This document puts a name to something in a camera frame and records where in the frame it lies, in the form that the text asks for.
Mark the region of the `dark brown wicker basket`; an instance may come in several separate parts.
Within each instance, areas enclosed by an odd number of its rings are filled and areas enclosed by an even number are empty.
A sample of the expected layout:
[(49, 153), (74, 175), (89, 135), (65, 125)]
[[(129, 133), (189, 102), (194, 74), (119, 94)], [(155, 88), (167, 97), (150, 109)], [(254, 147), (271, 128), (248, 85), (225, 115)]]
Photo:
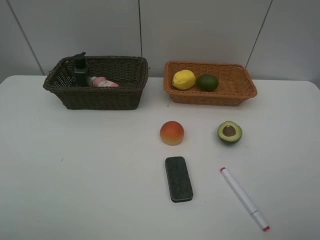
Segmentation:
[(86, 56), (89, 77), (105, 77), (118, 87), (79, 86), (75, 60), (61, 59), (49, 72), (43, 88), (69, 110), (134, 110), (148, 81), (148, 62), (138, 56)]

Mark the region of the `pink bottle white cap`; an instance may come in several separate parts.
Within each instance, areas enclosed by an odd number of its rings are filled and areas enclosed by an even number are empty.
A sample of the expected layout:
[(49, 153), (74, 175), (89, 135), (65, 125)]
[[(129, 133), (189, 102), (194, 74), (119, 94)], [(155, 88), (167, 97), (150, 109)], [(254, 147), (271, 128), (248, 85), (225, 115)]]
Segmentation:
[(119, 85), (113, 81), (108, 80), (107, 78), (100, 76), (96, 77), (93, 76), (91, 77), (91, 82), (90, 82), (92, 87), (96, 88), (118, 88)]

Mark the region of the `orange wicker basket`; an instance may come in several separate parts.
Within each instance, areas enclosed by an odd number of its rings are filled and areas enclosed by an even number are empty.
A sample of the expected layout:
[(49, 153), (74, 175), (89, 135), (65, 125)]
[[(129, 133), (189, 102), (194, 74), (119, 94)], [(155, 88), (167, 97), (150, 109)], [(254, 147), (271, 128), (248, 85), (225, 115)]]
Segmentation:
[[(198, 78), (210, 74), (218, 79), (217, 88), (201, 91), (195, 84), (187, 90), (179, 90), (172, 85), (175, 73), (190, 70)], [(163, 88), (172, 101), (180, 104), (239, 106), (254, 98), (258, 91), (248, 71), (240, 64), (211, 63), (196, 61), (168, 61), (164, 66)]]

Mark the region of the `dark green pump bottle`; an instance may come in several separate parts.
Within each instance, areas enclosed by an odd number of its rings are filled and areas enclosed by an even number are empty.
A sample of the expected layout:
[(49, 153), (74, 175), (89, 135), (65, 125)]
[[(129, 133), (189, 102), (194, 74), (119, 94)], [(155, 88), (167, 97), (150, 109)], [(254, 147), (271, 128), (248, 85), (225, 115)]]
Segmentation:
[(86, 53), (74, 55), (74, 76), (78, 87), (89, 87), (91, 74), (89, 64), (86, 60)]

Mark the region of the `green lime toy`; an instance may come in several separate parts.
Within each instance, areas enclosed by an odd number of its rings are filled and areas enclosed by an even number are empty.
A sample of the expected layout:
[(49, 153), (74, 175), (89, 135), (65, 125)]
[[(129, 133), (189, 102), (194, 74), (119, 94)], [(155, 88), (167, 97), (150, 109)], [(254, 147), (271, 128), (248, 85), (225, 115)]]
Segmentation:
[(211, 74), (203, 74), (196, 79), (197, 87), (203, 92), (212, 92), (219, 86), (217, 77)]

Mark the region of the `orange peach toy fruit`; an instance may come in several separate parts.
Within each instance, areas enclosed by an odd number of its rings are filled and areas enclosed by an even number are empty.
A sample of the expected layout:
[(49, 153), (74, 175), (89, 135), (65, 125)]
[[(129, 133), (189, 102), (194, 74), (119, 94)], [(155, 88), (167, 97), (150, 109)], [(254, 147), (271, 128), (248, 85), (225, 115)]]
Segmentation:
[(159, 135), (166, 145), (176, 146), (183, 141), (185, 131), (179, 122), (168, 121), (161, 127)]

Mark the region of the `dark grey board eraser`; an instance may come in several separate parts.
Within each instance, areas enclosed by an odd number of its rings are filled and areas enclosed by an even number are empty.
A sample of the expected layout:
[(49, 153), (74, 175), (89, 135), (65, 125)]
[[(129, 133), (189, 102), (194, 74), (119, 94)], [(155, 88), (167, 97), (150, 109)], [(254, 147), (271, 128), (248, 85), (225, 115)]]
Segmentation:
[(188, 202), (194, 193), (185, 159), (182, 156), (165, 159), (170, 198), (174, 203)]

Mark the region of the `white pink-capped marker pen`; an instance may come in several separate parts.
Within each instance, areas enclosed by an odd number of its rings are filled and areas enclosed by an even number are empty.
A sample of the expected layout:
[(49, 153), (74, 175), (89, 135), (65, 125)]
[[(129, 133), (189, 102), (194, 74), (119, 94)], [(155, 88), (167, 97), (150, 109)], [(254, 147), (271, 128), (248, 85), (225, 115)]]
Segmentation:
[(240, 200), (242, 205), (246, 208), (246, 210), (248, 211), (249, 215), (254, 219), (254, 221), (261, 228), (261, 230), (263, 232), (268, 231), (270, 229), (269, 224), (266, 222), (266, 220), (260, 214), (258, 209), (255, 207), (253, 202), (249, 199), (247, 194), (243, 191), (243, 189), (240, 187), (240, 185), (235, 180), (235, 178), (231, 175), (231, 173), (225, 167), (222, 167), (220, 169), (220, 173), (224, 177), (224, 179), (227, 182), (227, 184), (229, 185), (229, 187), (235, 193), (237, 198)]

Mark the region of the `halved avocado toy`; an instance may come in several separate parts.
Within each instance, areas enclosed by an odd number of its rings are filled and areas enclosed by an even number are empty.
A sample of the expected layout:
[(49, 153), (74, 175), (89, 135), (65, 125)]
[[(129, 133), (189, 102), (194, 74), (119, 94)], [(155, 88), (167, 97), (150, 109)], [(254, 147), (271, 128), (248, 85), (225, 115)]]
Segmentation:
[(226, 145), (236, 144), (242, 135), (242, 128), (233, 121), (225, 121), (217, 129), (218, 138)]

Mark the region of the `yellow lemon toy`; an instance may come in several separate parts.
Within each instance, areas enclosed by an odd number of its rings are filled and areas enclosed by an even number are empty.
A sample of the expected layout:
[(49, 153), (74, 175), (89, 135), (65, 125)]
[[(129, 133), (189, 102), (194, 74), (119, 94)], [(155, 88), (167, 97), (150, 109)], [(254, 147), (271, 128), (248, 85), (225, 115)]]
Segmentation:
[(192, 88), (195, 82), (196, 76), (187, 69), (176, 72), (172, 79), (172, 85), (182, 91)]

